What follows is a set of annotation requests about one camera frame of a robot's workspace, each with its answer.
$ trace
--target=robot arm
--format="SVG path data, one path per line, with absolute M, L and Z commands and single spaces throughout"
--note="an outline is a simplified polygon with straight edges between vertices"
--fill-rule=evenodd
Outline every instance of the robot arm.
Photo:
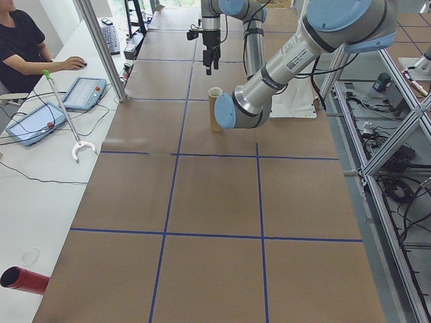
M 224 128 L 262 125 L 271 112 L 272 95 L 319 55 L 343 44 L 347 52 L 386 48 L 395 40 L 396 19 L 397 0 L 311 1 L 297 33 L 279 52 L 232 95 L 222 94 L 217 99 L 217 122 Z
M 221 57 L 220 50 L 220 15 L 225 14 L 243 22 L 244 39 L 246 39 L 246 68 L 248 75 L 254 75 L 263 65 L 263 27 L 266 9 L 258 2 L 250 0 L 201 0 L 201 15 L 198 25 L 202 29 L 192 29 L 187 39 L 193 40 L 203 36 L 203 64 L 207 67 L 207 75 L 211 75 L 211 66 L 218 69 Z

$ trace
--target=red tube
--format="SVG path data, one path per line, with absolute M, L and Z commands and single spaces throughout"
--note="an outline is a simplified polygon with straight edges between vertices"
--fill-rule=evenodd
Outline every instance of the red tube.
M 16 266 L 7 269 L 0 278 L 3 287 L 39 295 L 43 295 L 48 282 L 49 277 Z

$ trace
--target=barcode label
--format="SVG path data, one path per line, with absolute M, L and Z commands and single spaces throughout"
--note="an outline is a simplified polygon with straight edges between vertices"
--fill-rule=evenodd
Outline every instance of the barcode label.
M 314 57 L 314 54 L 306 47 L 306 43 L 301 43 L 297 35 L 293 35 L 283 45 L 280 53 L 283 65 L 293 74 L 305 68 L 308 62 Z
M 289 70 L 294 69 L 294 68 L 295 68 L 295 66 L 296 66 L 296 64 L 295 64 L 295 62 L 294 62 L 294 61 L 290 61 L 289 63 L 287 63 L 287 64 L 286 64 L 286 67 L 287 67 Z

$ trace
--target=white desk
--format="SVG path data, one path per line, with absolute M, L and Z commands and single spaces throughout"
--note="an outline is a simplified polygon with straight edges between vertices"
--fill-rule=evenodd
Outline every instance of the white desk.
M 53 73 L 51 76 L 58 91 L 66 91 L 78 76 L 104 77 L 109 83 L 85 23 L 77 28 L 56 60 L 62 61 L 72 55 L 83 57 L 88 66 L 81 71 Z M 123 54 L 115 55 L 113 59 L 120 72 L 125 62 Z M 39 81 L 35 90 L 38 94 L 52 91 L 45 77 Z M 44 97 L 44 100 L 57 103 L 54 96 Z M 37 98 L 29 100 L 23 104 L 20 112 L 30 112 L 41 104 Z M 113 89 L 100 104 L 106 106 L 109 113 L 90 136 L 82 138 L 94 143 L 98 152 L 117 109 L 118 100 Z M 77 131 L 89 133 L 105 112 L 105 108 L 96 106 L 87 114 L 74 118 Z M 64 124 L 60 129 L 68 128 Z M 82 149 L 78 153 L 80 163 L 77 165 L 71 157 L 74 144 L 71 131 L 56 131 L 33 147 L 26 148 L 17 143 L 0 146 L 0 152 L 4 154 L 1 161 L 33 178 L 87 182 L 98 156 L 91 149 Z M 11 266 L 20 266 L 50 276 L 86 186 L 40 183 L 28 180 L 2 165 L 0 181 L 1 273 Z M 33 249 L 40 252 L 38 260 L 30 265 L 24 263 L 23 255 Z M 0 322 L 31 322 L 41 299 L 39 295 L 0 288 Z

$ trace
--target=white hook tool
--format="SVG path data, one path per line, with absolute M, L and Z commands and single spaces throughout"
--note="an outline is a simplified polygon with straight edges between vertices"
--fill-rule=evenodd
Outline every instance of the white hook tool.
M 49 85 L 51 85 L 51 88 L 53 89 L 54 95 L 57 98 L 57 101 L 59 102 L 59 105 L 60 105 L 61 109 L 63 110 L 63 113 L 65 114 L 67 123 L 69 123 L 69 126 L 70 126 L 70 129 L 72 130 L 73 136 L 75 136 L 76 144 L 72 148 L 72 158 L 76 161 L 77 164 L 79 164 L 79 159 L 78 159 L 78 156 L 76 155 L 77 151 L 79 149 L 81 149 L 82 147 L 88 146 L 88 147 L 91 147 L 92 151 L 94 151 L 95 154 L 97 154 L 96 146 L 89 141 L 84 141 L 84 140 L 81 140 L 79 138 L 79 135 L 78 135 L 73 123 L 72 123 L 72 119 L 70 119 L 70 116 L 66 111 L 65 105 L 63 104 L 63 101 L 61 101 L 59 94 L 55 89 L 54 82 L 53 82 L 53 79 L 51 78 L 49 71 L 45 70 L 45 71 L 43 71 L 43 73 L 44 73 L 46 79 L 48 80 Z

